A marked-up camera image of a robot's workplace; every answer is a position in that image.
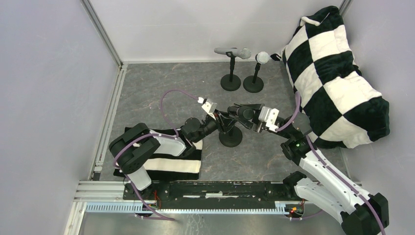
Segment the black mic stand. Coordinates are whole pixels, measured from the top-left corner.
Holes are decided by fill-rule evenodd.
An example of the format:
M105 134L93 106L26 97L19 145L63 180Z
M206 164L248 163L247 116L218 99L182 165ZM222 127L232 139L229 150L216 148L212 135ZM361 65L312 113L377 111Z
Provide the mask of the black mic stand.
M236 147L242 142L242 140L243 140L242 131L236 126L234 126L227 133L219 132L219 141L225 147Z
M243 81L243 87L246 91L250 93L258 93L264 88L263 80L258 77L258 72L260 70L261 64L257 63L255 66L255 71L253 75L246 77Z
M235 59L236 57L229 57L230 58L230 72L229 74L224 75L220 80L221 87L226 91L236 91L239 89L241 85L240 78L238 76L234 79L234 67L235 67Z

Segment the black mic stand back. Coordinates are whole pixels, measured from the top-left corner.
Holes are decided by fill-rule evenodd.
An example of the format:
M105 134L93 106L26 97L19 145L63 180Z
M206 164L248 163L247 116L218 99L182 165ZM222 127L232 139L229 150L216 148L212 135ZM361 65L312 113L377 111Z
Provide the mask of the black mic stand back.
M243 140L242 131L236 126L234 126L227 133L219 132L219 141L225 147L236 147L242 142L242 140Z

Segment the silver grey microphone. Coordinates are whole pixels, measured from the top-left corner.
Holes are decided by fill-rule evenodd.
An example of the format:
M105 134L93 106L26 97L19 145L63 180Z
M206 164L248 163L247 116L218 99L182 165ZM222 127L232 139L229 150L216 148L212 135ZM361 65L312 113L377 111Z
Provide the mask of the silver grey microphone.
M214 49L214 52L217 54L226 55L227 57L239 57L241 59L249 59L252 55L251 50L246 47L242 49L217 47Z

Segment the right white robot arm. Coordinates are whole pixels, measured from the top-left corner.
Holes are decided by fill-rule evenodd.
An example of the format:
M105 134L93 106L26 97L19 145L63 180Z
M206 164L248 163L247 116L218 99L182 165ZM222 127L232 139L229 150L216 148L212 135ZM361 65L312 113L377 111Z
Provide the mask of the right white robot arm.
M232 118L257 132L267 131L287 139L281 149L289 160L311 174L314 183L300 172L284 183L301 199L332 216L347 235L384 235L389 225L389 204L380 193L372 194L338 170L311 142L307 115L295 109L283 119L277 109L263 104L234 104L228 108Z

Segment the black microphone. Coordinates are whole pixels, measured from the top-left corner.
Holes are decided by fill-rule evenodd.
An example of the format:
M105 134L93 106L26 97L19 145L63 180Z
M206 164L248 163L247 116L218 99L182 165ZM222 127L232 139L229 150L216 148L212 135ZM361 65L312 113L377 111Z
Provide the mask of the black microphone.
M254 110L247 106L230 106L228 113L230 116L242 120L251 120L254 117Z

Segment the white microphone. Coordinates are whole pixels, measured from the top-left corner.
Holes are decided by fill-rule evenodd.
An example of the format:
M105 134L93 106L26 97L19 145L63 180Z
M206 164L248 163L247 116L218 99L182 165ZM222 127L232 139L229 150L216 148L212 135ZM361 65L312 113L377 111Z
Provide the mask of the white microphone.
M270 56L267 52L262 51L255 56L255 60L258 64L264 65L270 60Z

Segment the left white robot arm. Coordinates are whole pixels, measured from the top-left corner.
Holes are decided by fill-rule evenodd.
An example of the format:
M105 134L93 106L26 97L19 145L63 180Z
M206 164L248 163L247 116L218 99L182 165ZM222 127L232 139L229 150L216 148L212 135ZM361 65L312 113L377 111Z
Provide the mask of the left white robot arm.
M109 144L115 172L127 176L138 190L153 181L197 180L203 139L215 131L227 134L235 123L227 113L215 111L204 120L188 118L176 130L150 129L145 123L127 127Z

